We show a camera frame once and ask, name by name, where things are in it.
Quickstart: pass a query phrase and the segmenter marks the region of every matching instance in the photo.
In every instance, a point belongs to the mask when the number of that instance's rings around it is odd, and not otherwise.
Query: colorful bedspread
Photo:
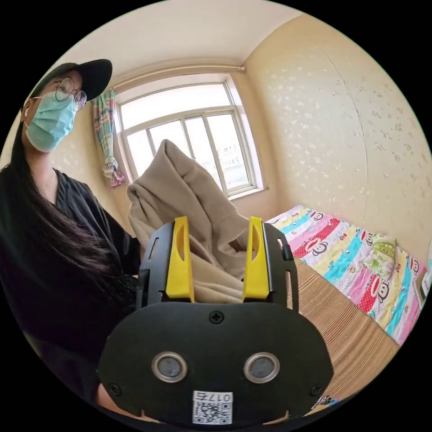
[[[423,302],[418,290],[423,263],[397,247],[393,273],[383,280],[363,265],[372,249],[373,233],[304,206],[268,222],[285,234],[295,256],[372,317],[398,344],[405,341]]]

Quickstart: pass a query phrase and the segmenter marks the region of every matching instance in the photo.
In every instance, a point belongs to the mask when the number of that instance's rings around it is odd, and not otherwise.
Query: surgical face mask
[[[39,107],[27,126],[26,135],[30,143],[39,151],[49,153],[72,130],[75,119],[73,95],[59,101],[55,92],[49,92],[42,97]]]

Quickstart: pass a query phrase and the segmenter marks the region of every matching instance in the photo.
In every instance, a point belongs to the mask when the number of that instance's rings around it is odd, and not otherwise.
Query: qr code label
[[[232,424],[233,394],[213,391],[193,392],[193,418],[195,424]]]

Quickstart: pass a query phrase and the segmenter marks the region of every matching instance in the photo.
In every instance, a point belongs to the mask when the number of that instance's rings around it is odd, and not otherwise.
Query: woman's hand
[[[136,417],[126,411],[123,411],[122,409],[120,409],[115,403],[114,401],[110,398],[109,394],[107,393],[107,391],[105,390],[105,388],[103,387],[102,384],[99,384],[99,388],[98,388],[98,394],[96,396],[96,402],[99,406],[102,406],[103,408],[106,408],[107,410],[110,411],[114,411],[115,413],[118,414],[122,414],[122,415],[126,415],[128,417],[132,417],[133,419],[138,419],[138,420],[144,420],[147,422],[154,422],[154,423],[159,423],[157,420],[153,420],[150,417],[146,417],[144,415],[144,412],[141,412],[141,417]]]

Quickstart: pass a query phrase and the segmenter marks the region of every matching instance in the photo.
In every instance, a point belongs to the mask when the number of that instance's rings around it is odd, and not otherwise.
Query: curtain
[[[105,156],[103,175],[110,179],[110,186],[113,188],[122,185],[125,181],[123,174],[118,170],[118,162],[113,151],[115,99],[116,94],[113,89],[110,89],[93,101],[94,130]]]

